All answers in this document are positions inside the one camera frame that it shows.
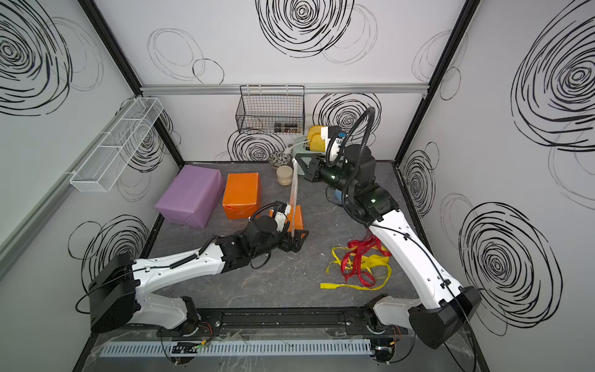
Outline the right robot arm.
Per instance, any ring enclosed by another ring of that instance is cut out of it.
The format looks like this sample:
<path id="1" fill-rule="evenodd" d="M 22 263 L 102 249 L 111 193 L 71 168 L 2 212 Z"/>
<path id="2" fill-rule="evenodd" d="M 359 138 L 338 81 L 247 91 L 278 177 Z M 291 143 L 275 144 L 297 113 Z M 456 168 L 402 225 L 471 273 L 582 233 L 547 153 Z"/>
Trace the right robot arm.
<path id="1" fill-rule="evenodd" d="M 470 324 L 481 297 L 435 259 L 395 199 L 376 182 L 376 160 L 367 146 L 375 116 L 374 108 L 365 109 L 347 132 L 322 127 L 325 153 L 299 153 L 295 159 L 305 180 L 340 191 L 345 212 L 378 238 L 417 291 L 416 299 L 384 296 L 371 302 L 370 325 L 413 330 L 427 347 L 437 349 Z"/>

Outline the yellow ribbon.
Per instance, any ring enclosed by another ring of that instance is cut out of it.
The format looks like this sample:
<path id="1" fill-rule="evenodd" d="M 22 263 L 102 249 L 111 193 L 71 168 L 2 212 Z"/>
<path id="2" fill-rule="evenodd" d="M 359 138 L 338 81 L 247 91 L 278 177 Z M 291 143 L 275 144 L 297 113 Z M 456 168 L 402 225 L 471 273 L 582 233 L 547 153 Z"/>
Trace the yellow ribbon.
<path id="1" fill-rule="evenodd" d="M 391 254 L 384 247 L 372 248 L 370 255 L 361 254 L 356 248 L 333 247 L 331 261 L 325 269 L 326 274 L 331 266 L 339 267 L 344 278 L 343 283 L 321 283 L 322 290 L 351 288 L 357 291 L 378 291 L 385 287 L 392 276 L 389 264 Z"/>

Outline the orange box red ribbon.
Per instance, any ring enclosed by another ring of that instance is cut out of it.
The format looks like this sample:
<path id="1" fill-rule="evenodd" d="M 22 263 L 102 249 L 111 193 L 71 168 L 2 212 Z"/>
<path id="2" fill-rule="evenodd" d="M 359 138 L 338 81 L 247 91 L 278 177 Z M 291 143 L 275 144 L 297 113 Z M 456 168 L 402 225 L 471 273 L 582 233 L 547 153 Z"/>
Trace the orange box red ribbon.
<path id="1" fill-rule="evenodd" d="M 229 174 L 222 206 L 227 219 L 247 219 L 261 207 L 262 186 L 258 173 Z"/>

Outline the purple gift box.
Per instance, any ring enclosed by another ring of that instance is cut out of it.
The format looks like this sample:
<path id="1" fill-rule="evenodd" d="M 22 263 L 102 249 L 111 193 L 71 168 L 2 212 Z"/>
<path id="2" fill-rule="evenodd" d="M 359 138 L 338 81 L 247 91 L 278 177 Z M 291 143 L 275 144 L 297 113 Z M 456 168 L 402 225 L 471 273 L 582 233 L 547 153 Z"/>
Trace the purple gift box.
<path id="1" fill-rule="evenodd" d="M 169 223 L 206 228 L 225 182 L 220 170 L 185 165 L 155 208 Z"/>

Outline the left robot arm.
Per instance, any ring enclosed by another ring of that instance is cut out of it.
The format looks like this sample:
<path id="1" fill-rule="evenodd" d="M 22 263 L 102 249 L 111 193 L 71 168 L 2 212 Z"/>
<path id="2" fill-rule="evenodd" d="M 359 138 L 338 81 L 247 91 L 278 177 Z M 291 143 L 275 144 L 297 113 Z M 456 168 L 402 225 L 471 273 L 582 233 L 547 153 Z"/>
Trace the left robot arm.
<path id="1" fill-rule="evenodd" d="M 187 296 L 169 298 L 156 291 L 196 277 L 235 271 L 279 249 L 298 252 L 308 237 L 268 215 L 252 218 L 245 229 L 212 237 L 196 250 L 153 259 L 134 260 L 119 254 L 91 282 L 88 293 L 93 333 L 108 333 L 125 325 L 159 326 L 193 333 L 200 316 Z"/>

